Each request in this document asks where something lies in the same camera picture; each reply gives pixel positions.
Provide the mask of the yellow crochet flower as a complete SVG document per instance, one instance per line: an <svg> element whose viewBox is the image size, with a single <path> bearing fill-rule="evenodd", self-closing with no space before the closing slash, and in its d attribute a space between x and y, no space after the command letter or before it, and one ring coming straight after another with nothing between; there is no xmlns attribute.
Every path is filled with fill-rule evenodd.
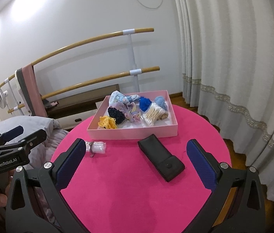
<svg viewBox="0 0 274 233"><path fill-rule="evenodd" d="M101 116L98 126L104 129L117 129L116 119L109 116Z"/></svg>

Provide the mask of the white clip fan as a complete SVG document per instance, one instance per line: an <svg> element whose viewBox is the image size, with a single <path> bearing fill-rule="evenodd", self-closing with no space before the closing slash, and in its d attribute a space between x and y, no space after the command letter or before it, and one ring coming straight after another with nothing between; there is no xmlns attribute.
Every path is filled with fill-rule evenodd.
<svg viewBox="0 0 274 233"><path fill-rule="evenodd" d="M2 91L0 88L0 108L4 109L7 106L8 91Z"/></svg>

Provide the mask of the cream curtain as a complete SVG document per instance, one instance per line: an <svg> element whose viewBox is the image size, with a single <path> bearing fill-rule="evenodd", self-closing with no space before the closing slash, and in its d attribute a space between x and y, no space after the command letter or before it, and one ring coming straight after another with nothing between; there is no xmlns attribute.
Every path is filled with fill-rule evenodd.
<svg viewBox="0 0 274 233"><path fill-rule="evenodd" d="M255 167L274 203L274 0L175 0L183 97Z"/></svg>

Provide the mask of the clear bag with ribbon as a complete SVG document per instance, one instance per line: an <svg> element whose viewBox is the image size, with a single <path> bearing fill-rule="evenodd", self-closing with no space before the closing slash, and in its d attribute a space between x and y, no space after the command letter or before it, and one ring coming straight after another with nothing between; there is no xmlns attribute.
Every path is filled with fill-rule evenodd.
<svg viewBox="0 0 274 233"><path fill-rule="evenodd" d="M86 152L89 153L90 157L94 157L96 154L106 153L106 143L105 142L85 142Z"/></svg>

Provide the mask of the purple organza scrunchie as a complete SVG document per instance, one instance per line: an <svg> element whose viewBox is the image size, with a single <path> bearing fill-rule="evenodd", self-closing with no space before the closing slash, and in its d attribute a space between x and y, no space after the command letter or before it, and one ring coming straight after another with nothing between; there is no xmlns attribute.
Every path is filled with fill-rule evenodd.
<svg viewBox="0 0 274 233"><path fill-rule="evenodd" d="M124 114L125 119L130 121L131 123L138 123L141 121L141 111L134 102L118 102L116 105L116 109L121 111Z"/></svg>

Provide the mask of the wooden ballet bar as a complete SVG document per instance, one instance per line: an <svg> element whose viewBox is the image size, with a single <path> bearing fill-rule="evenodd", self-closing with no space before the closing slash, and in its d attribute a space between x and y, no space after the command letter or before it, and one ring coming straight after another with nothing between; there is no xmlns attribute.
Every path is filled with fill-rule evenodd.
<svg viewBox="0 0 274 233"><path fill-rule="evenodd" d="M141 33L150 33L150 32L154 32L154 28L131 28L131 29L127 29L127 30L122 30L122 31L118 31L118 32L113 32L113 33L108 33L108 34L103 34L103 35L99 35L96 37L91 37L70 45L67 45L65 47L62 47L60 49L57 49L47 55L42 56L41 58L33 61L30 63L31 66L35 66L37 64L39 64L40 62L43 62L51 57L54 57L55 55L61 54L63 52L66 52L68 50L89 44L89 43L94 43L97 41L101 41L101 40L105 40L105 39L109 39L109 38L114 38L114 37L119 37L119 36L126 36L126 35L133 35L133 34L141 34Z"/></svg>
<svg viewBox="0 0 274 233"><path fill-rule="evenodd" d="M76 89L79 89L79 88L82 88L82 87L85 87L85 86L90 86L90 85L98 84L98 83L101 83L101 82L111 81L113 79L118 79L118 78L123 78L123 77L128 77L128 76L136 77L137 86L138 86L139 85L138 84L138 75L140 75L142 73L156 72L156 71L159 71L159 70L160 70L159 66L154 66L154 67L147 67L147 68L138 68L138 69L134 69L134 70L129 70L127 72L121 72L121 73L117 73L117 74L102 76L102 77L99 77L99 78L96 78L96 79L91 79L89 81L85 81L85 82L82 82L82 83L78 83L78 84L75 84L75 85L72 85L72 86L62 88L60 90L53 91L53 92L48 93L46 95L42 95L41 99L44 100L44 99L54 97L54 96L57 96L59 94L63 94L63 93L66 93L68 91L76 90ZM3 85L8 84L12 79L13 79L12 76L6 78L4 80ZM12 113L13 111L20 110L23 107L24 107L24 104L20 104L17 107L14 107L14 108L8 110L8 113Z"/></svg>

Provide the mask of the upper wooden ballet bar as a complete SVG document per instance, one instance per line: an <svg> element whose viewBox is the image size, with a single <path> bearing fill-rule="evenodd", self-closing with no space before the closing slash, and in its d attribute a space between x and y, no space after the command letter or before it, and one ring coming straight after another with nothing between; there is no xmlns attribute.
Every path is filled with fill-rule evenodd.
<svg viewBox="0 0 274 233"><path fill-rule="evenodd" d="M99 35L96 37L91 37L70 45L67 45L65 47L62 47L60 49L57 49L47 55L42 56L41 58L33 61L30 63L31 66L35 66L37 64L39 64L40 62L43 62L51 57L54 57L55 55L61 54L63 52L66 52L68 50L89 44L89 43L94 43L97 41L101 41L101 40L105 40L105 39L109 39L109 38L114 38L114 37L119 37L119 36L126 36L126 35L133 35L133 34L141 34L141 33L150 33L150 32L154 32L154 28L131 28L131 29L127 29L127 30L122 30L122 31L118 31L118 32L113 32L113 33L108 33L108 34L103 34L103 35Z"/></svg>

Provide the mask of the royal blue knit item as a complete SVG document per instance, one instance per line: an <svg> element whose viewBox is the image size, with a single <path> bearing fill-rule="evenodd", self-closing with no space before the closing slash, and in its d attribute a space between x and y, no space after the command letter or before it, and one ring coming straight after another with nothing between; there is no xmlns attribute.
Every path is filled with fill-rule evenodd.
<svg viewBox="0 0 274 233"><path fill-rule="evenodd" d="M139 99L139 107L142 112L145 112L150 107L152 101L146 97L141 96Z"/></svg>

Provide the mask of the black leather case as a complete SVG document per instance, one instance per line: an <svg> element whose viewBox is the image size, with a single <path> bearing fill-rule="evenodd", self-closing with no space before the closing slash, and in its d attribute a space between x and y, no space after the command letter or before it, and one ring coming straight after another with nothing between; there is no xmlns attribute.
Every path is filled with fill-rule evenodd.
<svg viewBox="0 0 274 233"><path fill-rule="evenodd" d="M184 163L171 154L154 134L137 143L140 150L166 182L170 182L184 171Z"/></svg>

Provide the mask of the pink cardboard box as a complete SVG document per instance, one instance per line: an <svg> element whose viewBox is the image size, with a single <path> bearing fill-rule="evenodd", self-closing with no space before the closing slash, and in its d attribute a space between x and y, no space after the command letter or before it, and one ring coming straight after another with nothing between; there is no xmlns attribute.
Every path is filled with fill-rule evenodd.
<svg viewBox="0 0 274 233"><path fill-rule="evenodd" d="M174 137L178 134L178 122L171 104L167 90L156 90L140 92L138 95L154 100L157 96L163 96L167 104L168 117L164 120L157 120L153 126L148 126L143 120L140 123L132 124L129 121L118 125L116 129L105 129L98 126L99 118L107 115L109 98L107 95L102 101L96 114L93 116L87 127L87 133L93 140L128 140L143 139L149 135L156 135L158 138Z"/></svg>

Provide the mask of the cotton swabs plastic bag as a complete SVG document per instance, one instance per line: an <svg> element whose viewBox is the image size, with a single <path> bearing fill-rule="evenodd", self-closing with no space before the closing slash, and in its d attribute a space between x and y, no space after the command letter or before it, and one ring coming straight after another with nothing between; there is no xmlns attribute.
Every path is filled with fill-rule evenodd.
<svg viewBox="0 0 274 233"><path fill-rule="evenodd" d="M158 109L156 104L152 102L148 110L142 114L142 118L147 126L154 126L157 117L165 112L168 111Z"/></svg>

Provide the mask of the dark top storage bench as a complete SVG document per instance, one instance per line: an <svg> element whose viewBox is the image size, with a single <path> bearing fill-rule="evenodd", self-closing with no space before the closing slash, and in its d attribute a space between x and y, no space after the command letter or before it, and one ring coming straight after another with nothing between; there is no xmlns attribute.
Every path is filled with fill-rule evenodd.
<svg viewBox="0 0 274 233"><path fill-rule="evenodd" d="M71 130L95 115L104 98L119 89L119 84L114 84L64 97L56 100L58 104L46 112L48 117L57 120L63 129Z"/></svg>

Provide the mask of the light blue sock ball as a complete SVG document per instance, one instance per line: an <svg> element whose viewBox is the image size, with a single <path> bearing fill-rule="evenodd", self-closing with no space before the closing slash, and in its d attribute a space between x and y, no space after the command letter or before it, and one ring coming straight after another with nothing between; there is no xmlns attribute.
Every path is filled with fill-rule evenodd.
<svg viewBox="0 0 274 233"><path fill-rule="evenodd" d="M154 103L156 104L158 109L163 110L163 111L168 111L167 104L166 104L165 98L163 96L155 97Z"/></svg>

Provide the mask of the floral blue bow cloth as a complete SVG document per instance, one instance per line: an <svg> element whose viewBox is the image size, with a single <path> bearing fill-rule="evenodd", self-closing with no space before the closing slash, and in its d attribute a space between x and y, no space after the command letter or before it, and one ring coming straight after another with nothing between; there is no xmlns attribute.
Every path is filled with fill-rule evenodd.
<svg viewBox="0 0 274 233"><path fill-rule="evenodd" d="M119 91L113 91L109 98L109 106L115 106L117 103L122 103L124 105L137 102L140 99L140 95L124 95Z"/></svg>

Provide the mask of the left white bar post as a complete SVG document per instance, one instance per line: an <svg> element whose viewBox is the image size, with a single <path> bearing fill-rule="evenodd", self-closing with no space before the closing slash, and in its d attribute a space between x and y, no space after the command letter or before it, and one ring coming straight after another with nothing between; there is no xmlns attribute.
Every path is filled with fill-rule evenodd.
<svg viewBox="0 0 274 233"><path fill-rule="evenodd" d="M13 98L14 98L14 100L15 100L16 105L17 105L17 107L14 107L13 109L14 109L14 110L19 110L19 111L21 112L21 114L24 116L24 115L25 115L24 112L23 112L22 109L18 106L18 105L19 105L19 102L17 101L17 98L16 98L16 96L15 96L15 94L14 94L14 91L13 91L13 89L12 89L12 86L11 86L11 84L10 84L10 79L9 79L9 78L6 78L6 79L4 80L4 82L9 86L9 88L10 88L10 90L11 90L11 93L12 93L12 96L13 96Z"/></svg>

